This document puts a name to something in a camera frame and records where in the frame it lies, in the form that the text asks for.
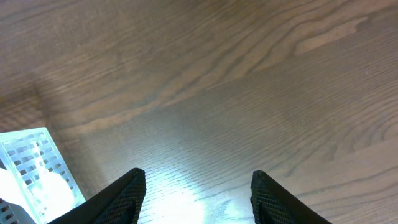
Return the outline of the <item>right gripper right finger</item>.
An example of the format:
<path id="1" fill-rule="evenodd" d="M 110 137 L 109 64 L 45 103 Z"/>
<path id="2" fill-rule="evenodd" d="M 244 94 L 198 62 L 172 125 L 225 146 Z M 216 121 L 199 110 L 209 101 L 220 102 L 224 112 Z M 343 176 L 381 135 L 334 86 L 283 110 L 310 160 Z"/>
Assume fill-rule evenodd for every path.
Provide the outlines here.
<path id="1" fill-rule="evenodd" d="M 261 170 L 253 172 L 250 202 L 256 224 L 330 224 Z"/>

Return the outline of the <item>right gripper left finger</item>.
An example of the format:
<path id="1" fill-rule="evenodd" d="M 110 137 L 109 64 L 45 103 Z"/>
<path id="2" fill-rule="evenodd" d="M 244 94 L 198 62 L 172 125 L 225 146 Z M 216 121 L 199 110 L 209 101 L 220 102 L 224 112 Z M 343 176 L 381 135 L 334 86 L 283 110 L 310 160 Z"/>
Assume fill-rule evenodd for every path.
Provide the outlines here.
<path id="1" fill-rule="evenodd" d="M 136 224 L 146 195 L 145 172 L 133 168 L 51 224 Z"/>

